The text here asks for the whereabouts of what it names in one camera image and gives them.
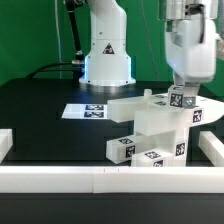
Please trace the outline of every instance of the warning label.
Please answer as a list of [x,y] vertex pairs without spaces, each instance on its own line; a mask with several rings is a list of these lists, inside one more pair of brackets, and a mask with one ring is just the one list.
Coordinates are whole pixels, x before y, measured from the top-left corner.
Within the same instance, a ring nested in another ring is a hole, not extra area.
[[103,51],[103,54],[114,54],[114,50],[110,43],[107,44],[106,48]]

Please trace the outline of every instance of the white plastic block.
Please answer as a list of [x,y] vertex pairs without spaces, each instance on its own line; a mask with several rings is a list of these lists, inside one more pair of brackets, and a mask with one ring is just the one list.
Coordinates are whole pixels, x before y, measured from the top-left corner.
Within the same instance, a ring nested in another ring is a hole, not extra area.
[[12,130],[0,129],[0,163],[12,147]]
[[133,167],[163,167],[173,165],[173,154],[159,148],[132,156]]
[[192,110],[150,108],[135,112],[134,131],[150,136],[188,128],[192,125]]
[[132,155],[155,148],[153,138],[145,136],[126,136],[107,142],[106,157],[114,163],[131,160]]
[[93,167],[1,166],[1,193],[92,193]]
[[200,133],[199,147],[214,166],[224,167],[224,145],[212,132]]
[[147,108],[148,97],[108,100],[108,119],[119,122],[134,120],[135,111]]
[[224,168],[114,167],[95,172],[94,193],[223,193]]

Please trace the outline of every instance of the black tabletop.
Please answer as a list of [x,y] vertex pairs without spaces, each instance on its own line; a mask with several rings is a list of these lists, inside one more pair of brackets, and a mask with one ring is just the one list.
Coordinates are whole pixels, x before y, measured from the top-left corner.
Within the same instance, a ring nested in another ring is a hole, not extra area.
[[[134,90],[99,94],[71,80],[15,79],[0,87],[0,128],[12,128],[14,146],[1,165],[112,166],[106,141],[131,135],[133,122],[61,119],[67,103],[165,93],[172,83],[137,82]],[[202,87],[200,95],[216,99]],[[200,130],[224,136],[223,120],[190,132],[188,166],[211,166],[198,149]],[[1,223],[223,223],[223,194],[0,194]]]

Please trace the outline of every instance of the green background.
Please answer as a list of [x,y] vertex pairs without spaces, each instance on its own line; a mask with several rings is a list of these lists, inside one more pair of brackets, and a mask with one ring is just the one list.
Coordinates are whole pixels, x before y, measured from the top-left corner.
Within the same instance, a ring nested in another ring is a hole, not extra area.
[[[166,64],[164,22],[158,20],[158,0],[142,0],[150,34],[152,51],[160,81],[172,81],[172,70]],[[149,52],[140,0],[117,0],[128,15],[127,53],[133,58],[133,76],[154,81],[155,72]],[[69,19],[63,0],[58,0],[62,43],[62,60],[74,59]],[[76,11],[81,44],[85,54],[90,50],[90,15],[88,6]],[[33,70],[59,61],[54,0],[8,0],[0,3],[0,85],[13,78],[25,77]],[[224,62],[217,60],[216,78],[206,86],[223,97]],[[48,74],[48,77],[59,74]]]

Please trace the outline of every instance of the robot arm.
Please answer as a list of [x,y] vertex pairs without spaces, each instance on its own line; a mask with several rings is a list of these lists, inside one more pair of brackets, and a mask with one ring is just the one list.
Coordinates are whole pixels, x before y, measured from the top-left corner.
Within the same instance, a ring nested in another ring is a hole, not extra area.
[[91,50],[85,57],[85,74],[79,80],[80,86],[98,92],[118,92],[134,84],[131,59],[126,53],[127,16],[116,0],[65,2],[71,3],[71,8],[88,3],[90,9]]
[[[159,3],[160,19],[166,20],[167,63],[174,71],[174,84],[182,86],[178,107],[194,107],[200,84],[212,81],[215,75],[216,28],[212,19],[217,17],[218,0]],[[170,96],[176,90],[172,87]]]

